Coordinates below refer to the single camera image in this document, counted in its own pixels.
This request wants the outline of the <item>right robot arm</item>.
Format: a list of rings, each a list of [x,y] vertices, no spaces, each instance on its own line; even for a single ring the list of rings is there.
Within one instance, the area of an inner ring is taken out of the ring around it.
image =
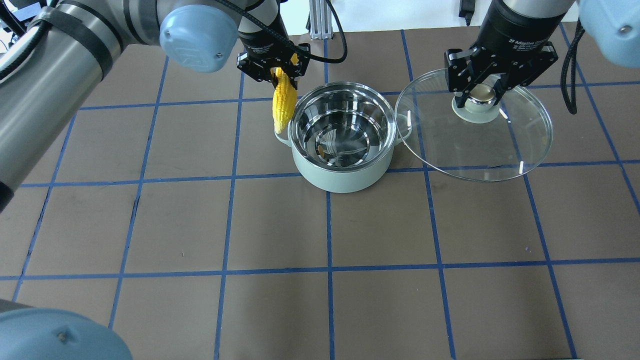
[[[558,55],[550,41],[572,0],[493,0],[468,50],[445,52],[445,79],[455,93],[454,109],[462,109],[472,91],[490,75],[499,101],[507,91],[530,85]],[[589,34],[603,56],[624,68],[639,66],[639,2],[637,0],[579,0],[576,34],[569,52],[575,53],[583,34]]]

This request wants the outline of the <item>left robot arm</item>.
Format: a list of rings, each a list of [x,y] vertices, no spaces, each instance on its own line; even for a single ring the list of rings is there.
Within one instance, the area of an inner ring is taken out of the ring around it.
[[[200,73],[219,71],[236,41],[237,68],[297,88],[311,53],[293,43],[279,0],[53,0],[1,57],[1,209],[133,44],[158,46]]]

